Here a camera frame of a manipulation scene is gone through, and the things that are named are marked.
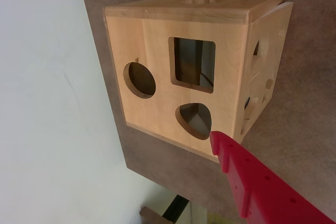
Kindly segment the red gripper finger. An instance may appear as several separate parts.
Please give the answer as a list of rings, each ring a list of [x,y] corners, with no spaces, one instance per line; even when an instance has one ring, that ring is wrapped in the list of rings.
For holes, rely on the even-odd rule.
[[[209,136],[238,212],[248,223],[333,223],[231,137],[219,131]]]

